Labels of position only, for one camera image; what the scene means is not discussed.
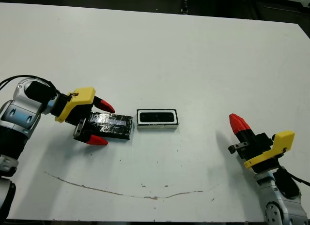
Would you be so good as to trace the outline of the black and yellow left gripper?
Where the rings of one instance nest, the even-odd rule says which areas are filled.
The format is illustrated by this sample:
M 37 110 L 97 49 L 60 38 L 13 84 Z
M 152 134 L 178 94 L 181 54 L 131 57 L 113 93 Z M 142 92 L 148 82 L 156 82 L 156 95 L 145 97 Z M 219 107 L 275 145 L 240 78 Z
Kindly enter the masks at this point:
M 108 141 L 96 135 L 82 135 L 82 128 L 89 116 L 93 105 L 108 113 L 115 113 L 115 109 L 105 100 L 95 96 L 93 87 L 77 88 L 67 95 L 60 93 L 51 114 L 55 121 L 67 122 L 75 126 L 74 139 L 88 145 L 107 145 Z

